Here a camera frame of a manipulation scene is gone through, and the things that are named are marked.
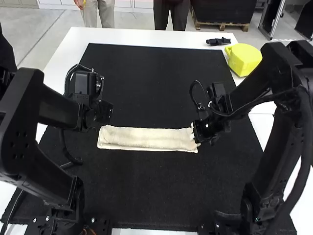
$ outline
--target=person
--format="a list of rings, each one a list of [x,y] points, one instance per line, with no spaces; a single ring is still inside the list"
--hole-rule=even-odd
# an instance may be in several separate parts
[[[97,27],[97,11],[103,28],[114,28],[115,0],[74,0],[81,9],[85,27]]]
[[[13,48],[2,34],[1,22],[0,22],[0,67],[5,68],[10,72],[16,72],[18,70],[15,63]]]
[[[154,0],[153,14],[156,30],[166,30],[171,11],[173,29],[185,31],[190,0]]]

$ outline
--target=hand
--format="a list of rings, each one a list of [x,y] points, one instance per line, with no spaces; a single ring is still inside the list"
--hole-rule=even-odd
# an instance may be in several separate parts
[[[79,9],[84,9],[84,0],[74,0],[76,6],[78,6]]]

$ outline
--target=white table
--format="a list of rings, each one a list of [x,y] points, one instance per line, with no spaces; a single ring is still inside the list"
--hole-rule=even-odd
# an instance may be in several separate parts
[[[230,38],[232,45],[237,43],[232,33],[216,33],[216,32],[179,32],[179,31],[150,31],[150,30],[131,30],[131,29],[101,29],[101,28],[71,28],[48,65],[46,66],[44,83],[63,94],[64,79],[67,71],[77,64],[84,54],[88,43],[100,44],[116,44],[131,46],[148,46],[148,47],[176,47],[176,48],[194,48],[194,49],[221,49],[224,53],[224,46],[209,47],[205,41],[210,38]],[[236,85],[242,82],[242,78],[238,78],[233,74]],[[254,108],[249,117],[255,129],[259,142],[264,149],[266,146],[271,127],[273,124],[273,111],[275,105],[267,103]],[[46,126],[38,124],[36,140],[39,142]],[[295,180],[297,165],[294,173],[289,180],[285,197],[290,192]],[[0,182],[0,214],[9,202],[15,187],[4,182]],[[313,212],[313,204],[310,196],[313,195],[313,176],[310,174],[305,192],[300,201],[291,213],[291,217],[298,230],[299,235],[307,235],[310,231],[310,213]],[[23,235],[26,225],[13,225],[8,227],[8,234]],[[129,230],[114,229],[114,235],[185,235],[188,232],[173,231],[147,231],[147,230]]]

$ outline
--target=gray floor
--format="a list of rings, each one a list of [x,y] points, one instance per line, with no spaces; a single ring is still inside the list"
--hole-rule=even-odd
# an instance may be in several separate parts
[[[238,42],[251,44],[260,49],[267,42],[258,30],[260,18],[261,12],[254,13],[247,33],[235,26],[226,27],[225,31],[234,33]],[[41,70],[45,68],[70,27],[84,26],[80,12],[74,10],[0,7],[0,22],[4,35],[14,48],[18,67]],[[303,39],[294,31],[295,24],[295,18],[285,12],[284,17],[279,21],[274,39]],[[153,30],[153,14],[115,12],[115,27]],[[171,21],[167,30],[173,30]],[[186,31],[196,31],[190,15]],[[219,30],[212,26],[202,27],[201,31],[218,32]]]

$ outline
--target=towel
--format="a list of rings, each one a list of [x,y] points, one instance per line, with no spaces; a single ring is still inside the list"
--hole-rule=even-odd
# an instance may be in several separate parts
[[[183,151],[197,153],[192,128],[154,129],[102,126],[98,148],[136,151]]]

